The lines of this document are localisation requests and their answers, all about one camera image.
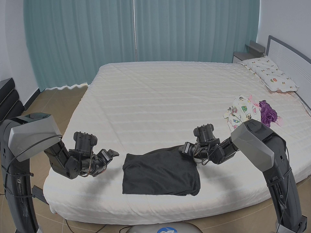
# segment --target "white patterned pillow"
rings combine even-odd
[[[240,63],[257,74],[271,91],[286,92],[298,89],[294,81],[282,72],[268,56],[243,60]]]

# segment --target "black garment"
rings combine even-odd
[[[123,194],[197,195],[201,184],[196,163],[181,154],[179,147],[144,155],[128,153],[123,165]]]

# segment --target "white label sticker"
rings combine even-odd
[[[103,156],[107,159],[107,161],[109,161],[110,159],[109,159],[109,157],[108,157],[108,155],[105,153],[105,151],[103,150],[103,151],[101,151],[101,153],[103,154]]]
[[[185,149],[185,153],[188,153],[189,146],[190,146],[190,143],[188,142],[188,143],[187,143],[187,146],[186,146],[186,149]]]

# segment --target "teal curtain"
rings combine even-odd
[[[259,0],[135,0],[137,58],[232,62],[258,21]]]
[[[136,61],[133,0],[24,0],[24,21],[41,91],[90,84],[100,66]]]

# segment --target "bed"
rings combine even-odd
[[[127,153],[195,142],[193,129],[206,123],[224,140],[230,134],[224,112],[238,94],[266,99],[284,125],[271,128],[286,141],[296,182],[311,173],[311,117],[306,93],[311,61],[270,37],[267,53],[300,86],[297,93],[270,92],[241,64],[206,62],[131,62],[102,66],[74,111],[63,141],[73,133],[97,136],[102,148],[120,153],[102,175],[69,180],[52,169],[44,195],[52,212],[66,219],[101,224],[153,224],[229,212],[270,197],[262,173],[241,153],[221,165],[198,165],[197,196],[122,194],[122,165]]]

